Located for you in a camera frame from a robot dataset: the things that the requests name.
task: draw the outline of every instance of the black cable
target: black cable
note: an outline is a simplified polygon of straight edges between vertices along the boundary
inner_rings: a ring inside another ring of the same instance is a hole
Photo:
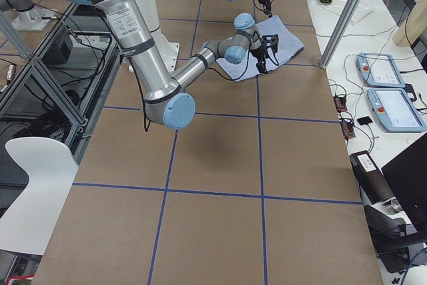
[[[41,98],[41,97],[39,97],[27,84],[25,84],[24,85],[24,87],[25,88],[27,88],[27,90],[30,92],[30,94],[32,95],[32,96],[34,96],[35,98],[37,98],[39,101],[41,101],[41,105],[43,106],[43,108],[46,110],[46,111],[52,111],[52,110],[54,110],[55,108],[52,106],[52,105],[49,105],[47,102],[46,102],[46,97],[45,98]]]
[[[142,100],[142,112],[144,114],[144,131],[147,133],[149,130],[149,126],[151,125],[151,120],[147,117],[147,112],[145,111],[145,99],[144,99],[144,93],[142,91],[142,86],[141,86],[141,82],[139,81],[138,75],[135,72],[136,69],[134,69],[134,74],[135,74],[135,78],[136,78],[136,82],[138,84],[138,89],[139,89],[139,94],[141,95],[141,100]]]
[[[418,253],[415,254],[415,256],[411,259],[411,261],[408,264],[408,267],[406,268],[405,274],[403,274],[403,278],[402,278],[402,282],[400,283],[400,285],[404,285],[406,276],[408,275],[409,269],[412,267],[412,264],[414,263],[415,259],[421,255],[421,253],[426,252],[427,251],[427,247],[423,248],[422,250],[420,250]]]
[[[425,108],[417,108],[417,111],[420,112],[423,115],[427,115],[427,113],[424,111],[424,110],[427,109],[427,104],[424,102],[424,100],[422,100],[421,93],[418,94],[418,97],[420,98],[420,101],[423,103],[423,105],[425,106]]]
[[[74,75],[72,75],[72,74],[70,74],[70,73],[68,73],[68,72],[66,72],[66,71],[64,71],[63,69],[58,68],[58,67],[48,67],[48,69],[58,70],[58,71],[60,71],[61,73],[64,73],[64,74],[66,74],[67,76],[70,76],[71,78],[76,78],[76,79],[79,79],[79,80],[84,80],[84,79],[86,79],[86,77],[77,77],[77,76],[74,76]]]
[[[65,13],[62,13],[62,12],[60,12],[60,11],[58,11],[58,10],[50,9],[50,8],[45,7],[45,6],[39,5],[38,3],[36,3],[35,5],[36,5],[36,6],[39,6],[39,7],[41,7],[41,8],[44,8],[44,9],[46,9],[46,10],[50,10],[50,11],[52,11],[52,12],[54,12],[54,13],[58,13],[58,14],[60,14],[61,16],[63,16],[63,17],[65,17],[65,18],[69,19],[69,20],[70,20],[70,21],[71,21],[71,22],[76,26],[76,28],[80,31],[80,33],[82,33],[82,34],[84,35],[83,30],[81,30],[81,28],[78,26],[78,24],[77,24],[74,20],[72,20],[72,18],[70,18],[70,16],[69,16],[69,15],[67,15],[67,14],[65,14]],[[96,52],[95,52],[95,50],[94,50],[94,49],[97,49],[97,50],[102,50],[102,49],[100,49],[100,48],[96,48],[96,47],[91,46],[91,45],[83,44],[83,42],[82,42],[80,39],[76,39],[76,38],[75,38],[74,33],[71,33],[71,35],[74,37],[74,39],[75,39],[78,43],[80,43],[80,44],[82,44],[82,45],[85,45],[86,47],[90,47],[90,48],[92,48],[92,52],[93,52],[93,54],[95,55],[95,58],[96,58],[96,60],[97,60],[97,63],[99,63],[99,62],[98,62],[98,56],[96,55]],[[87,42],[88,42],[88,43],[91,43],[91,42],[90,42],[90,40],[89,40],[89,38],[88,38],[88,36],[84,35],[84,37],[86,38],[86,40],[87,40]]]
[[[246,59],[246,67],[245,67],[245,70],[243,71],[243,73],[239,76],[239,77],[237,77],[237,78],[230,78],[230,77],[226,77],[226,76],[224,76],[224,75],[222,75],[218,70],[216,70],[215,68],[213,68],[213,67],[209,67],[209,68],[207,68],[206,70],[213,70],[214,72],[216,72],[218,75],[220,75],[221,76],[221,78],[222,79],[224,79],[224,80],[228,80],[228,81],[236,81],[236,80],[239,80],[240,78],[242,78],[244,75],[245,75],[245,73],[246,73],[246,71],[248,70],[248,66],[249,66],[249,55],[250,55],[250,52],[248,52],[248,58]]]
[[[413,70],[404,70],[404,71],[399,71],[399,73],[413,73],[414,71],[420,71],[420,70],[424,70],[424,68],[418,68],[418,69],[413,69]]]
[[[354,128],[360,130],[369,139],[368,153],[370,153],[374,149],[375,141],[371,139],[371,137],[369,137],[369,135],[364,130],[360,129],[358,126],[355,125]]]
[[[343,97],[344,96],[344,98],[346,98],[347,97],[347,90],[346,90],[346,88],[344,88],[344,86],[341,86],[339,83],[330,83],[329,84],[329,86],[331,87],[331,86],[336,86],[335,87],[335,96],[337,96],[337,97]],[[337,95],[337,93],[336,93],[336,90],[337,90],[337,87],[339,87],[339,88],[341,88],[341,89],[343,89],[344,90],[344,93],[341,93],[340,95]]]
[[[5,61],[5,62],[7,62],[7,63],[10,63],[11,65],[14,65],[14,66],[16,66],[17,64],[16,63],[13,63],[12,61],[10,61],[10,60],[6,60],[6,59],[3,59],[3,58],[0,58],[0,60],[1,61]]]
[[[14,125],[22,125],[22,126],[25,126],[26,128],[29,128],[29,126],[28,125],[26,125],[26,124],[24,124],[24,123],[11,123],[10,125],[8,125],[5,129],[3,129],[2,131],[1,131],[1,133],[0,133],[0,137],[10,128],[10,127],[12,127],[12,126],[14,126]]]

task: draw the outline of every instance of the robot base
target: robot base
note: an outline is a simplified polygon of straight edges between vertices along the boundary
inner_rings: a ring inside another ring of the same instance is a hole
[[[12,21],[12,26],[18,31],[42,31],[45,29],[47,24],[51,21],[50,19],[42,19],[42,17],[51,17],[51,10],[37,9],[37,14],[33,15],[32,9],[23,13],[19,13],[18,17]]]

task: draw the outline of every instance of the metal frame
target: metal frame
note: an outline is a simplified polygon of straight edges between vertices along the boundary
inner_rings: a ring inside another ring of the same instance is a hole
[[[329,62],[331,61],[332,56],[335,53],[335,50],[340,43],[340,40],[347,29],[347,26],[359,5],[360,0],[347,0],[346,5],[342,11],[342,14],[335,26],[334,31],[332,32],[331,38],[326,45],[322,60],[320,61],[320,68],[327,68]]]

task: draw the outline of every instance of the metal pole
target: metal pole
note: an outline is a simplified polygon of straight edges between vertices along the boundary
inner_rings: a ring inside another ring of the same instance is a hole
[[[329,39],[329,43],[323,53],[322,60],[320,61],[320,68],[325,69],[328,66],[338,44],[340,43],[342,35],[347,29],[347,26],[359,5],[359,2],[360,0],[347,0],[335,29],[332,32],[331,38]]]
[[[21,36],[16,32],[15,28],[8,22],[6,16],[0,11],[0,31],[6,38],[15,46],[22,57],[29,59],[31,57],[31,50],[27,44],[24,43]]]

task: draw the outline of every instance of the small black device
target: small black device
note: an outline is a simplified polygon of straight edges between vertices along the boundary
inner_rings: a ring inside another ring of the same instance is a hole
[[[394,197],[386,179],[366,150],[351,154],[350,162],[355,177],[371,203],[375,204]]]
[[[357,119],[359,125],[369,125],[372,123],[372,119],[369,116],[361,117]]]
[[[71,50],[73,50],[73,42],[66,28],[62,27],[42,61],[46,64],[66,63]]]
[[[405,91],[410,101],[416,101],[416,94],[414,91],[414,87],[410,83],[405,83]]]

